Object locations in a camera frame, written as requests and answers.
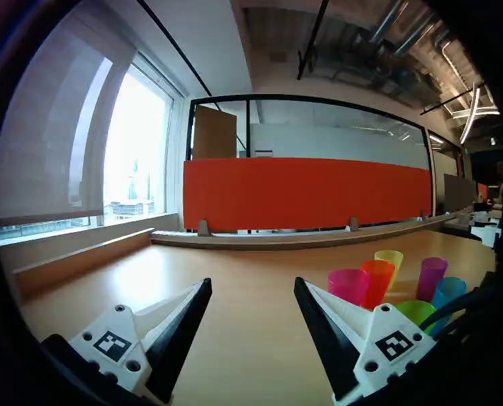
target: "orange partition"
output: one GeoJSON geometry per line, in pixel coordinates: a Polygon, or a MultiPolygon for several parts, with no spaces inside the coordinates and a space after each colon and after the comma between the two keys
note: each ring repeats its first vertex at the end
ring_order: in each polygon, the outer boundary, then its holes
{"type": "Polygon", "coordinates": [[[483,202],[486,202],[488,199],[488,186],[478,183],[477,189],[479,190],[479,193],[483,195],[483,202]]]}
{"type": "Polygon", "coordinates": [[[430,171],[317,158],[184,163],[184,226],[211,230],[340,227],[431,214],[430,171]]]}

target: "roller shade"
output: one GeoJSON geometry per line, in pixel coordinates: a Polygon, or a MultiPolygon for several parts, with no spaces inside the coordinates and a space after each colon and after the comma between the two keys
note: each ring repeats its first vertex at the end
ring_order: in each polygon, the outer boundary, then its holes
{"type": "Polygon", "coordinates": [[[103,214],[112,110],[135,48],[83,3],[49,35],[0,136],[0,226],[103,214]]]}

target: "wooden table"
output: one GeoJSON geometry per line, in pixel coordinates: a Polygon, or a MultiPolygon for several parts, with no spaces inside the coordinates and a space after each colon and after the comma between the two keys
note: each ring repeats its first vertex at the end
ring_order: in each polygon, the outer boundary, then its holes
{"type": "Polygon", "coordinates": [[[123,303],[138,310],[204,277],[213,295],[174,389],[179,405],[331,405],[331,388],[293,295],[295,276],[327,288],[327,275],[358,267],[378,250],[404,253],[385,301],[414,298],[420,263],[449,261],[447,276],[478,286],[494,270],[481,242],[419,231],[351,246],[278,252],[150,246],[26,303],[42,340],[71,338],[98,314],[123,303]]]}

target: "blue plastic cup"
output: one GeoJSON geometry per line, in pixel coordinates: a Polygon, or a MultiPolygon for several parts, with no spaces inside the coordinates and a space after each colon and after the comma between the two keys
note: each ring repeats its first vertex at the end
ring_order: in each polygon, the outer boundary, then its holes
{"type": "MultiPolygon", "coordinates": [[[[454,299],[462,296],[467,289],[466,282],[457,277],[446,277],[440,280],[435,287],[435,293],[432,299],[432,305],[436,309],[440,309],[454,299]]],[[[451,316],[445,316],[443,319],[435,323],[434,328],[430,331],[430,335],[434,337],[443,327],[447,325],[451,316]]]]}

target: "purple plastic cup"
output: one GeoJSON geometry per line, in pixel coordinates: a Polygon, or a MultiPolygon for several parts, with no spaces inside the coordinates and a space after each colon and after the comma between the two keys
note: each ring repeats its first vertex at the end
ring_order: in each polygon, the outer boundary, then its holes
{"type": "Polygon", "coordinates": [[[449,263],[443,258],[425,258],[421,263],[421,276],[418,277],[416,299],[431,302],[437,283],[443,279],[449,263]]]}
{"type": "Polygon", "coordinates": [[[338,269],[329,274],[329,292],[360,305],[370,286],[370,274],[360,269],[338,269]]]}

